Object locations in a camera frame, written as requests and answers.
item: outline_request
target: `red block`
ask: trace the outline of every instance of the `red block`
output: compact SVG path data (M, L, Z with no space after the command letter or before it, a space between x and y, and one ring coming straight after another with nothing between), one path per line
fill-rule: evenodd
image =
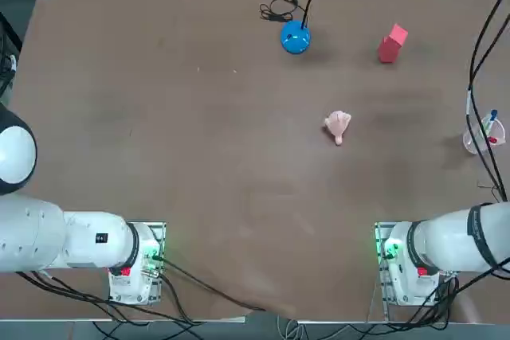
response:
M382 63L393 63L397 60L398 51L404 45L406 38L407 31L400 25L395 24L390 34L384 37L379 45L379 61Z

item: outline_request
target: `brown table surface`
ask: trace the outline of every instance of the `brown table surface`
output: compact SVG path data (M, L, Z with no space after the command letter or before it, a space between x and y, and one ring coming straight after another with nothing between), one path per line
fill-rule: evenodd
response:
M374 222L492 199L460 136L469 57L495 0L314 0L301 56L259 18L270 1L37 0L12 103L39 146L23 192L165 220L173 261L281 315L382 320ZM395 22L410 34L382 65ZM481 110L503 122L509 48L503 37L477 82ZM341 147L321 129L337 109L353 116ZM504 176L508 150L497 150ZM104 274L58 273L103 295ZM246 313L170 276L194 317ZM4 319L104 318L0 281ZM509 295L484 280L459 296L455 319L508 323ZM175 312L167 297L157 309Z

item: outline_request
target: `clear plastic cup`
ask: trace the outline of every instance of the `clear plastic cup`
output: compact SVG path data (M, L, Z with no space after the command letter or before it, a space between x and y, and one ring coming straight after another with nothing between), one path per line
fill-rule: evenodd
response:
M484 126L490 119L490 116L485 116L481 122ZM480 151L484 153L487 151L487 145L484 141L484 136L481 133L480 127L478 127L478 124L473 127L473 134L475 136L475 140L477 141L478 147L480 148ZM499 145L503 145L505 141L505 132L504 132L504 126L498 119L494 119L494 123L492 124L491 131L487 135L489 138L491 147L497 147ZM464 143L465 149L471 153L471 154L477 154L477 149L475 147L475 144L473 140L471 139L471 134L469 133L469 130L466 130L465 133L462 135L462 143Z

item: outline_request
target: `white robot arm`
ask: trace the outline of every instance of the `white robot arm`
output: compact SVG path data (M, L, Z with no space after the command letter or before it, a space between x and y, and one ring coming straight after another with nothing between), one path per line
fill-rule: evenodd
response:
M510 202L397 223L383 247L396 303L423 304L440 272L485 272L509 258L509 228Z
M104 212L63 212L11 194L29 181L36 163L32 131L0 104L0 272L107 268L112 299L159 301L161 264L152 257L163 255L165 225L128 223Z

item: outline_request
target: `black cable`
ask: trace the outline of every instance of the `black cable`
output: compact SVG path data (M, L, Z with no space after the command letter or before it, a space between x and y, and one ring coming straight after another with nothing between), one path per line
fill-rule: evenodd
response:
M5 44L6 41L6 35L4 35L3 38L3 44ZM6 59L8 53L5 50L2 50L2 59L0 60L0 82L2 83L2 86L0 86L0 97L3 96L3 94L6 92L7 88L10 86L14 76L16 75L16 71L12 68L12 58L9 58L10 64L7 64L7 68L4 68L6 65Z
M191 319L187 313L184 311L184 308L182 307L182 304L181 302L179 301L179 297L177 296L177 291L175 290L175 287L174 285L171 283L171 281L163 274L160 274L159 275L159 278L165 282L165 284L168 286L168 288L170 288L170 292L172 294L172 297L174 298L174 303L175 303L175 306L177 308L177 311L179 312L179 314L181 315L181 318L187 322L188 324L190 324L191 326L194 326L196 325L197 323L193 321L193 319Z
M479 187L480 189L490 189L491 190L491 194L494 197L494 200L497 203L500 202L500 199L497 197L497 195L494 194L494 191L496 190L495 186L483 186L483 185L478 184L477 187Z
M292 5L292 9L290 11L282 12L281 14L273 11L273 4L275 2L284 2ZM304 12L304 8L299 5L297 0L272 0L267 4L261 4L259 6L259 10L261 11L261 19L269 20L269 21L278 21L280 23L286 23L287 21L294 20L293 13L300 9Z
M356 328L355 326L352 326L351 324L349 324L349 327L352 328L353 330L355 330L356 332L359 332L360 334L369 334L372 336L382 336L385 334L393 334L394 332L404 332L404 331L412 330L414 328L423 327L423 326L431 326L432 328L434 328L436 330L444 330L448 326L451 307L452 307L453 301L455 300L457 295L459 295L461 292L463 292L467 288L471 287L475 283L479 282L483 278L491 275L493 272L501 269L505 264L507 264L509 262L510 262L510 257L499 262L495 266L491 267L489 270L482 272L480 275L475 276L469 282L465 283L462 287L459 287L459 281L458 281L457 277L453 277L451 279L448 279L445 282L440 283L425 298L425 301L423 302L423 304L416 310L414 315L409 320L407 320L406 322L404 322L402 324L398 323L398 324L388 325L388 327L390 328L390 330L388 330L388 331L372 334L371 328L367 331L364 331L364 330L360 330L360 329ZM450 287L451 287L452 282L453 282L453 290L451 291ZM433 306L430 306L427 309L427 311L421 316L421 318L418 319L417 322L413 322L418 317L419 313L425 308L425 304L428 301L430 301L430 299L444 286L446 286L446 288L447 288L445 296L442 296L441 298L439 298L436 301L436 303ZM437 320L440 319L441 316L444 314L446 314L445 325L440 328L433 326L433 324L435 324L437 322Z
M244 303L242 301L239 301L239 300L233 298L232 296L227 295L224 292L219 291L217 288L212 287L211 285L209 285L206 282L202 282L199 278L191 275L188 271L183 270L177 264L175 264L173 262L170 262L169 260L164 259L161 256L153 256L152 259L159 260L161 262L164 262L165 264L168 264L170 267L172 267L175 270L181 272L183 275L185 275L188 278L192 279L194 282L200 284L205 289L215 293L216 295L221 296L223 299L226 299L226 300L230 301L231 303L237 304L239 307L247 308L247 309L252 310L252 311L265 311L264 308L260 308L260 307L252 306L251 304L248 304L248 303Z
M304 324L302 324L303 328L304 328L304 332L306 334L306 337L307 339L309 340L309 336L308 336L308 332L306 331L306 326ZM332 338L335 338L336 336L338 336L339 334L341 334L343 332L343 329L348 326L348 325L345 325L345 326L342 326L341 328L339 328L338 330L335 330L333 333L331 334L327 334L325 336L322 336L320 338L317 338L316 340L328 340L328 339L332 339Z
M122 325L124 325L123 322L120 322L118 323L115 328L113 328L110 332L108 332L108 336L105 336L103 338L103 340L106 340L107 338L110 338L112 335L113 335L113 332L115 332L116 330L118 330Z
M2 11L0 11L0 23L2 24L3 29L6 31L9 39L12 41L14 47L16 47L16 50L21 52L23 46L22 39L20 39L16 31L14 31L13 26L9 23Z
M500 171L499 171L498 165L496 163L496 159L494 158L494 153L492 152L491 144L488 141L488 137L486 135L485 129L483 128L483 123L481 121L480 114L478 113L478 109L477 109L477 105L476 105L476 101L475 101L475 97L474 97L474 92L473 92L473 83L477 76L477 73L480 71L481 66L487 59L488 55L490 54L490 52L496 45L497 41L499 40L501 34L504 32L504 28L510 21L510 14L509 14L507 16L507 18L505 19L503 26L500 28L496 37L492 41L491 45L487 48L487 50L485 51L485 54L482 56L482 58L480 59L480 61L478 62L477 66L475 68L475 60L476 60L476 56L478 53L478 49L480 48L481 40L482 40L483 36L485 35L488 25L490 24L492 18L494 17L494 14L496 13L496 11L499 8L502 1L503 0L496 0L496 3L494 4L493 8L491 9L491 12L489 13L487 19L485 20L482 30L481 30L480 34L478 35L477 42L475 44L475 48L473 50L473 55L471 56L471 62L469 65L469 85L468 85L468 100L469 100L469 102L471 102L471 104L473 106L473 112L475 114L475 117L477 118L477 122L479 124L479 128L480 128L482 137L484 138L484 142L487 147L489 157L491 158L492 168L494 169L494 172L496 174L497 181L496 181L494 175L492 174L492 171L489 169L487 162L485 161L485 158L484 158L483 154L481 153L481 150L478 146L476 137L473 134L473 129L471 127L471 123L469 120L469 104L466 107L466 123L468 125L468 130L469 130L469 134L471 136L471 140L473 141L473 144L477 150L478 157L481 159L482 164L484 165L484 168L487 171L488 176L491 178L493 185L498 190L498 193L501 196L501 199L503 201L507 201L508 199L507 199L506 190L504 188L503 180L501 179Z
M310 336L308 335L308 330L306 329L306 326L304 324L303 324L303 330L304 330L304 334L306 334L306 339L310 340Z
M104 309L102 306L99 305L99 303L94 303L92 301L92 299L99 299L97 298L97 296L94 296L94 295L88 295L88 294L84 294L84 293L81 293L77 290L75 290L74 288L70 287L68 284L64 283L62 280L52 276L52 280L55 280L57 283L59 283L60 285L64 286L65 289L63 288L59 288L57 286L54 286L52 285L51 283L48 283L46 282L44 279L41 278L41 276L39 274L37 274L36 272L32 272L32 275L39 281L39 283L42 283L44 284L46 287L48 288L54 288L55 290L57 291L61 291L61 292L67 292L67 291L70 291L72 293L74 293L75 295L79 295L81 297L83 297L84 299L86 299L85 301L87 301L88 303L91 303L93 306L99 308L100 310L102 310L107 316L109 316L111 319L113 319L114 321L116 322L122 322L122 323L129 323L131 324L132 326L146 326L147 324L146 323L139 323L139 322L133 322L131 320L129 320L123 313L121 310L119 310L117 307L110 307L112 308L124 321L121 321L119 320L115 315L113 315L111 312L108 312L108 310Z
M503 270L503 271L505 271L505 272L507 272L507 273L509 273L509 274L510 274L510 271L509 271L509 270L507 270L506 268L501 268L501 270ZM510 280L510 277L509 277L509 276L502 276L502 275L498 275L498 274L496 274L496 272L493 272L493 273L492 273L492 276L494 276L494 277L495 277L495 278L497 278L497 279L501 279L501 280Z
M112 334L112 333L113 333L113 331L112 331L112 332L110 332L110 333L107 333L107 332L105 332L104 330L102 330L102 329L101 329L101 328L100 328L100 327L96 324L96 322L92 322L92 324L93 324L93 326L94 326L94 327L95 327L95 328L96 328L96 329L97 329L97 330L98 330L101 334L103 334L103 335L104 335L104 339L105 339L105 338L110 338L111 340L120 340L119 338L116 338L115 336L113 336L113 334ZM118 326L116 326L116 327L114 328L114 330L116 330L116 329L117 329L119 326L121 326L121 325L122 325L122 323L120 323Z
M183 329L186 329L188 332L190 332L190 334L195 336L198 340L204 340L204 338L202 336L199 336L198 334L196 334L195 332L193 332L190 329L191 326L186 327L185 326L186 322L184 322L184 321L182 321L180 319L177 319L174 316L162 314L162 313L157 312L157 311L147 310L145 308L138 307L138 306L133 306L133 305L126 304L126 303L110 301L110 300L104 300L104 299L98 298L97 296L94 296L94 295L91 295L91 294L85 294L85 293L82 293L82 292L80 293L80 295L77 295L77 294L75 294L75 293L73 293L71 291L67 291L67 292L60 291L61 289L59 287L53 286L52 284L50 284L50 286L52 286L52 287L47 287L43 283L39 283L36 280L34 280L32 278L29 278L27 276L27 274L25 274L24 272L17 272L17 274L19 276L21 276L23 279L25 279L27 282L31 283L32 285L34 285L34 286L36 286L36 287L38 287L38 288L40 288L40 289L42 289L44 291L53 293L55 295L60 295L60 296L64 296L64 297L67 297L67 298L70 298L70 299L74 299L74 300L78 300L78 301L83 301L83 302L88 302L88 303L90 303L90 302L103 303L103 304L105 304L105 305L107 305L107 306L109 306L111 308L113 308L112 306L128 307L128 308L131 308L132 310L135 310L135 311L140 311L140 312L143 312L143 313L146 313L146 314L150 314L150 315L154 315L154 316L159 316L159 317L162 317L162 318L165 318L165 319L170 319L170 320L174 321L176 325L180 326Z
M363 340L365 338L365 336L367 336L371 330L373 330L375 328L376 324L373 324L369 329L368 331L365 333L365 334L362 334L361 337L359 338L359 340Z
M2 39L2 47L0 47L0 72L3 72L3 67L6 63L6 57L7 57L7 53L6 53L6 40L7 40L7 32L6 32L6 29L3 27L3 24L0 23L0 28L2 28L2 35L1 35L1 39Z
M179 336L180 334L183 334L184 332L187 332L188 330L180 330L179 332L177 332L176 334L171 334L170 336L167 336L165 338L162 338L161 340L170 340L171 338L176 338L177 336Z
M308 10L310 9L310 4L312 4L312 0L308 0L306 2L306 7L304 8L303 21L301 22L301 29L303 29L304 25L308 23Z

